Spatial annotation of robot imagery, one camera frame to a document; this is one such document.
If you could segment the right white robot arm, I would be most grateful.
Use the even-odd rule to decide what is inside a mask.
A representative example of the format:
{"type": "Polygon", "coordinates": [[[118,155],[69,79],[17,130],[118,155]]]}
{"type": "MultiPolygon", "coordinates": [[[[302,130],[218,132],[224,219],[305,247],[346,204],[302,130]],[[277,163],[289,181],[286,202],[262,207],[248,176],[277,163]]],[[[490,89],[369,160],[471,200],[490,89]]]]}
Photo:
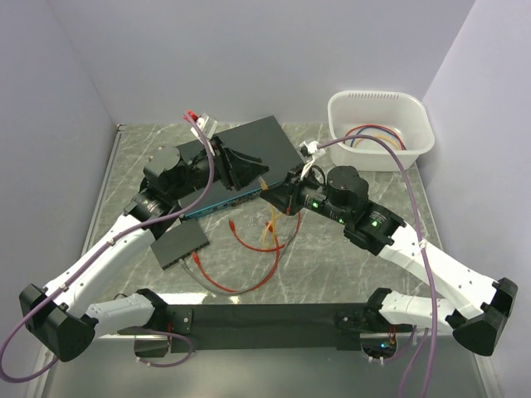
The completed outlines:
{"type": "Polygon", "coordinates": [[[377,289],[364,305],[366,332],[390,325],[435,327],[475,354],[493,354],[514,306],[516,283],[479,274],[418,238],[400,216],[369,199],[368,182],[354,167],[334,167],[321,183],[299,165],[260,197],[287,216],[306,208],[339,223],[358,248],[434,285],[435,298],[377,289]]]}

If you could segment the small black network switch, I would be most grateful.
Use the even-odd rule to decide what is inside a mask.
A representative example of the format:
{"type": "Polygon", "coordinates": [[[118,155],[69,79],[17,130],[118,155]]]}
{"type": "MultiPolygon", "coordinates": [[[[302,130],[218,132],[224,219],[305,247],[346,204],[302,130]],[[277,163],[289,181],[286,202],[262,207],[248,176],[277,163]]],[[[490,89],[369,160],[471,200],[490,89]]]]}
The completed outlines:
{"type": "Polygon", "coordinates": [[[166,270],[209,244],[198,221],[191,219],[166,231],[150,247],[160,268],[166,270]]]}

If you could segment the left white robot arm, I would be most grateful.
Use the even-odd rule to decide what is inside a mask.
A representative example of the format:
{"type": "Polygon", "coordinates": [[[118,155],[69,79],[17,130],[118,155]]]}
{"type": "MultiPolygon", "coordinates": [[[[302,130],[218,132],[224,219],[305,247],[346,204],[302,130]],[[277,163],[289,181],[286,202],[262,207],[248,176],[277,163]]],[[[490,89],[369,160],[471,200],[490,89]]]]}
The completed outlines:
{"type": "Polygon", "coordinates": [[[45,287],[30,284],[20,293],[27,330],[62,362],[77,358],[100,335],[126,328],[161,331],[168,305],[149,289],[106,303],[95,299],[185,212],[182,198],[205,195],[216,181],[239,191],[268,170],[260,158],[231,149],[219,138],[210,139],[190,161],[174,146],[159,148],[144,167],[139,192],[107,234],[45,287]]]}

